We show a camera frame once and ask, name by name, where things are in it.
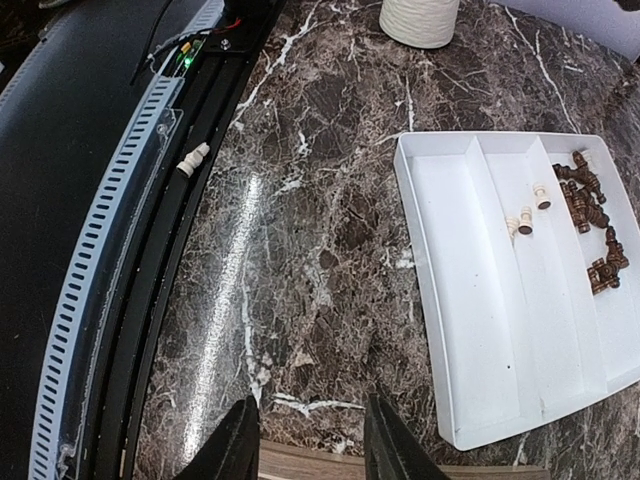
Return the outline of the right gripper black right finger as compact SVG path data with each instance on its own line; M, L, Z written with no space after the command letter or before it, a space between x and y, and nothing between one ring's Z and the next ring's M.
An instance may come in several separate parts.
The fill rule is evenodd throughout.
M444 479L407 425L379 394L367 399L364 422L365 478Z

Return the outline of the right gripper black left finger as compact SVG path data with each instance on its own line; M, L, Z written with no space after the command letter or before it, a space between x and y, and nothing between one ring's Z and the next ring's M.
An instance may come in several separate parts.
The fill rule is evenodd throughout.
M256 480L259 453L259 409L254 396L248 395L233 404L177 479Z

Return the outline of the wooden chess board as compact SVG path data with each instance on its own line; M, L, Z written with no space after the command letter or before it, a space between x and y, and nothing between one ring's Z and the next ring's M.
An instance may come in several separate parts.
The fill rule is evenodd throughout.
M439 468L451 479L550 479L537 466L447 466ZM362 457L313 451L271 441L261 444L259 479L364 479Z

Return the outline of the white plastic divided tray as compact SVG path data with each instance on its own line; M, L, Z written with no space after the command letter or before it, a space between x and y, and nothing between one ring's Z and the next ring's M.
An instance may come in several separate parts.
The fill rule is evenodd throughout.
M629 266L591 292L605 230L580 234L552 165L591 151L609 226ZM639 228L606 143L538 132L402 134L394 166L424 311L440 436L459 450L497 442L639 380ZM536 208L532 186L551 206ZM511 240L505 217L533 215Z

